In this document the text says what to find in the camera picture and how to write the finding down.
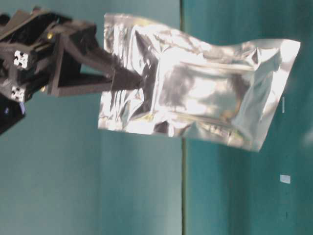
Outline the black gripper upper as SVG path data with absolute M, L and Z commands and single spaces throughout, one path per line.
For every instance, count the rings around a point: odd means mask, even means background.
M 53 51 L 61 81 L 140 81 L 100 47 L 96 25 L 71 21 L 59 13 L 33 9 L 0 15 L 0 93 L 14 102 L 27 102 L 49 83 Z

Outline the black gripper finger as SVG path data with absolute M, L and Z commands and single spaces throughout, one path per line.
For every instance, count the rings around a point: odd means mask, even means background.
M 132 90 L 142 85 L 142 78 L 140 81 L 61 81 L 60 65 L 56 64 L 56 55 L 55 49 L 55 67 L 51 70 L 50 81 L 47 85 L 49 95 L 81 95 L 103 91 Z

